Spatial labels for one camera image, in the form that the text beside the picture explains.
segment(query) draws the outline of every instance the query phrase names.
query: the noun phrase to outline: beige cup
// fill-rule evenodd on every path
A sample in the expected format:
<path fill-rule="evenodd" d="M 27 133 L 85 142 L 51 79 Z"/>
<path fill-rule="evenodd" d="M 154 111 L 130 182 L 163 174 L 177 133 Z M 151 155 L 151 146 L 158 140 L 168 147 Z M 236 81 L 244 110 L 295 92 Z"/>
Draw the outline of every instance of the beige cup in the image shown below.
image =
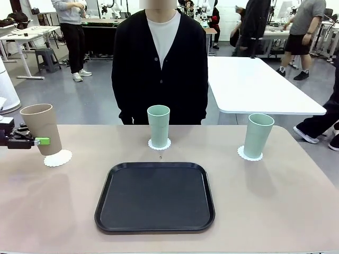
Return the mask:
<path fill-rule="evenodd" d="M 50 144 L 38 146 L 44 156 L 54 155 L 62 150 L 57 118 L 50 104 L 37 104 L 20 110 L 23 121 L 36 138 L 49 138 Z"/>

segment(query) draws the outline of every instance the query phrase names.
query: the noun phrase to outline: light green cup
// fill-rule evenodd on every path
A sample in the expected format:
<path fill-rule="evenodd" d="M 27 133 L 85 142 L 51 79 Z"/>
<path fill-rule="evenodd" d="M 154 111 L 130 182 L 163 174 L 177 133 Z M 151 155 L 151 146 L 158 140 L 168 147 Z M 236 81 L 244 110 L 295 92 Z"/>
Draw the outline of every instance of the light green cup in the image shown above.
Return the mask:
<path fill-rule="evenodd" d="M 170 123 L 170 108 L 162 105 L 149 107 L 148 123 L 151 129 L 152 145 L 162 148 L 167 145 L 168 125 Z"/>
<path fill-rule="evenodd" d="M 269 137 L 274 119 L 265 114 L 252 114 L 248 117 L 244 154 L 252 159 L 261 156 Z"/>

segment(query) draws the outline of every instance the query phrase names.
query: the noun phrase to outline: person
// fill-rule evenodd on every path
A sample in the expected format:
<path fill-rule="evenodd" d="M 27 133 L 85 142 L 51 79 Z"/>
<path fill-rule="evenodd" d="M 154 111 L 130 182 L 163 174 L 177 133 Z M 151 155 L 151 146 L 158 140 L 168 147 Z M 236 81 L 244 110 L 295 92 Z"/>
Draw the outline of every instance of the person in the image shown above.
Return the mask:
<path fill-rule="evenodd" d="M 206 33 L 175 10 L 176 0 L 148 2 L 115 35 L 112 86 L 119 118 L 148 124 L 147 109 L 160 104 L 170 108 L 170 124 L 201 124 L 208 100 Z"/>
<path fill-rule="evenodd" d="M 180 0 L 179 4 L 184 6 L 184 13 L 187 16 L 194 18 L 194 3 L 192 0 Z"/>
<path fill-rule="evenodd" d="M 317 144 L 318 136 L 328 130 L 333 124 L 336 136 L 329 143 L 332 150 L 339 151 L 339 56 L 336 60 L 335 82 L 333 94 L 323 106 L 327 112 L 325 115 L 317 115 L 305 119 L 302 123 L 293 127 L 295 133 L 307 142 Z"/>
<path fill-rule="evenodd" d="M 210 28 L 214 28 L 217 31 L 217 34 L 214 36 L 214 45 L 213 48 L 219 50 L 219 38 L 220 38 L 220 27 L 219 27 L 219 22 L 220 22 L 220 14 L 218 9 L 216 8 L 218 4 L 218 0 L 215 1 L 214 3 L 214 8 L 213 8 L 213 13 L 212 17 L 208 19 Z"/>
<path fill-rule="evenodd" d="M 230 40 L 229 43 L 235 47 L 239 37 L 240 37 L 240 28 L 242 27 L 242 23 L 244 21 L 244 17 L 246 14 L 246 9 L 239 7 L 239 6 L 235 6 L 235 12 L 238 13 L 240 15 L 240 21 L 239 23 L 236 25 L 236 27 L 232 30 L 231 35 L 230 35 Z"/>
<path fill-rule="evenodd" d="M 296 15 L 285 24 L 284 30 L 293 23 L 290 36 L 286 42 L 285 55 L 281 61 L 280 68 L 277 70 L 281 76 L 285 77 L 286 67 L 292 56 L 300 56 L 302 71 L 298 76 L 294 77 L 294 80 L 304 80 L 309 77 L 309 68 L 312 64 L 309 50 L 317 28 L 324 17 L 325 9 L 325 0 L 304 0 L 299 6 Z"/>
<path fill-rule="evenodd" d="M 269 16 L 271 0 L 249 0 L 246 5 L 244 20 L 240 28 L 240 38 L 233 57 L 249 57 L 257 45 L 257 38 L 262 38 Z"/>
<path fill-rule="evenodd" d="M 84 2 L 77 0 L 51 0 L 57 11 L 60 28 L 69 53 L 70 71 L 75 82 L 83 81 L 82 77 L 92 73 L 84 69 L 85 34 L 81 26 L 81 18 L 85 17 Z"/>

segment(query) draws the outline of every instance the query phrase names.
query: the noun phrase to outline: stool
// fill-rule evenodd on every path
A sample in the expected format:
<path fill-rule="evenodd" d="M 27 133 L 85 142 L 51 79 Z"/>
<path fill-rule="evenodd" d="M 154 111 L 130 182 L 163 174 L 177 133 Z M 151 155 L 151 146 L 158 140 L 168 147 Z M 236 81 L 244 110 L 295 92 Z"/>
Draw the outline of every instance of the stool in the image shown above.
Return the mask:
<path fill-rule="evenodd" d="M 55 55 L 53 49 L 50 49 L 50 48 L 37 49 L 35 50 L 35 56 L 37 58 L 37 64 L 38 64 L 39 71 L 41 69 L 45 69 L 50 72 L 56 72 L 58 68 L 61 69 L 58 58 Z M 42 56 L 42 60 L 43 60 L 42 63 L 39 62 L 39 56 Z"/>

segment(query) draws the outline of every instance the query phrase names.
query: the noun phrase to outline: black shorts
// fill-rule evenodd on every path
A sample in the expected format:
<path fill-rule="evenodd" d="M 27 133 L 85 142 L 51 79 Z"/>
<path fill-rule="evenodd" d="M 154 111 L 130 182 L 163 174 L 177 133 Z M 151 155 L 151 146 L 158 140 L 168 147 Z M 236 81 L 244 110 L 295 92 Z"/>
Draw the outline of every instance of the black shorts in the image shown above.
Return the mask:
<path fill-rule="evenodd" d="M 309 45 L 302 45 L 302 39 L 305 35 L 293 35 L 290 34 L 285 45 L 285 51 L 291 52 L 294 56 L 304 56 L 309 54 L 311 49 L 312 40 L 309 41 Z"/>

